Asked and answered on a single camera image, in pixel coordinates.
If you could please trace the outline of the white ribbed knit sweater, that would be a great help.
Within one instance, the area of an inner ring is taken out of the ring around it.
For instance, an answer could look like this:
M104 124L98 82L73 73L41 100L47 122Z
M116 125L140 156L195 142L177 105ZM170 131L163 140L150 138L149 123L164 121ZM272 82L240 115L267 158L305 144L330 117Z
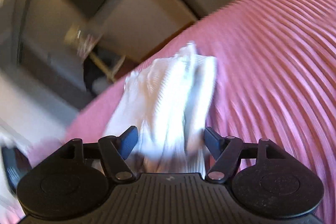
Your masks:
M173 57L155 59L126 78L104 135L120 136L130 126L138 129L138 142L126 159L136 173L204 177L203 132L216 77L216 58L199 55L194 42Z

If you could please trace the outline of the yellow-legged side table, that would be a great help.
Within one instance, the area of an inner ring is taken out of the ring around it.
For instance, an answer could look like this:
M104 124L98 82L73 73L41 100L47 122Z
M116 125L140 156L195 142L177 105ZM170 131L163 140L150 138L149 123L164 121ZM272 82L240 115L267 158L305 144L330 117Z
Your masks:
M125 62L125 55L118 55L98 44L84 55L83 79L86 84L93 83L101 77L109 82L116 82L116 74Z

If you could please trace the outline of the wrapped flower bouquet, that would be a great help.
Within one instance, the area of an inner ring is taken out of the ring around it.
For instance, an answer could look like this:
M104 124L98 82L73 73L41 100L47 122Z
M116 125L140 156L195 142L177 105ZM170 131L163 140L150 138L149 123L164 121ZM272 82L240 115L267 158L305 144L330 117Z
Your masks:
M81 45L84 44L85 40L86 36L82 34L80 26L76 24L70 26L69 30L64 36L64 44L74 49L81 47Z

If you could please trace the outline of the pink corduroy bed blanket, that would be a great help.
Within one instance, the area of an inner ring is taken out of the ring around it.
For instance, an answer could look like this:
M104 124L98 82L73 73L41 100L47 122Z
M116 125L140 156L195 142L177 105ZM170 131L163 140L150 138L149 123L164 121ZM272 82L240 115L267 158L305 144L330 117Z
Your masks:
M133 171L133 182L110 181L98 141L126 76L65 142L36 148L5 223L335 223L335 0L235 0L132 72L189 42L217 60L205 128L244 143L233 178ZM206 173L214 163L205 145Z

